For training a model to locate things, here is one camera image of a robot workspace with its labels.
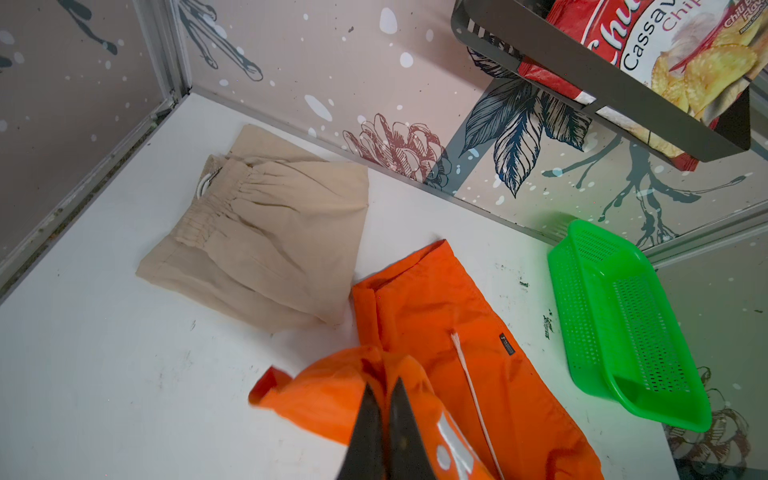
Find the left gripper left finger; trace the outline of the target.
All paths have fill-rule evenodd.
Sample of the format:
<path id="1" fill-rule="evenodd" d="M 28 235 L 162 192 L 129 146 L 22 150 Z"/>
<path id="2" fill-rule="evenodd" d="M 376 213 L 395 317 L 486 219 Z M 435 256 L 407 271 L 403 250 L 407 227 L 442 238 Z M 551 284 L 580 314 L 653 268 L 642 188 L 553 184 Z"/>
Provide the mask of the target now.
<path id="1" fill-rule="evenodd" d="M 381 410 L 373 390 L 367 385 L 336 479 L 381 480 L 383 478 L 384 448 Z"/>

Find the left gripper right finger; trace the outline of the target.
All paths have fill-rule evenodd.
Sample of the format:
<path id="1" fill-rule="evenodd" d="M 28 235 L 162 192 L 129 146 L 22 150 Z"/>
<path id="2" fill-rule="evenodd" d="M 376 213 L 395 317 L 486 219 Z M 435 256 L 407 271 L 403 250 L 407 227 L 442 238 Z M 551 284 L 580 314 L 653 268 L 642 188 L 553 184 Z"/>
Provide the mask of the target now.
<path id="1" fill-rule="evenodd" d="M 398 379 L 389 408 L 389 479 L 435 480 L 402 379 Z"/>

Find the orange shorts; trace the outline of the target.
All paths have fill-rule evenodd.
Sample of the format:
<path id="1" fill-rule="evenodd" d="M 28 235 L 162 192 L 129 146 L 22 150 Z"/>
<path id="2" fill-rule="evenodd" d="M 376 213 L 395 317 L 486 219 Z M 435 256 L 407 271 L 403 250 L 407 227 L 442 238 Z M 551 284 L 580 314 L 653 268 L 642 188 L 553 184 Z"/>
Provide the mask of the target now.
<path id="1" fill-rule="evenodd" d="M 437 241 L 352 290 L 360 343 L 296 376 L 269 369 L 253 406 L 346 447 L 362 396 L 389 408 L 402 379 L 436 479 L 598 479 L 600 460 L 449 243 Z"/>

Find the beige shorts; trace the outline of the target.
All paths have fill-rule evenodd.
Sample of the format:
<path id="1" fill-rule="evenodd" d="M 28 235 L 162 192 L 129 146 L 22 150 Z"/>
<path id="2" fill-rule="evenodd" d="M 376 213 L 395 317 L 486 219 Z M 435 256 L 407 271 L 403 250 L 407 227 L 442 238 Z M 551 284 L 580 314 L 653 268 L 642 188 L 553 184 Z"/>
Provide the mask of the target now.
<path id="1" fill-rule="evenodd" d="M 137 275 L 269 332 L 337 326 L 368 205 L 365 167 L 247 125 Z"/>

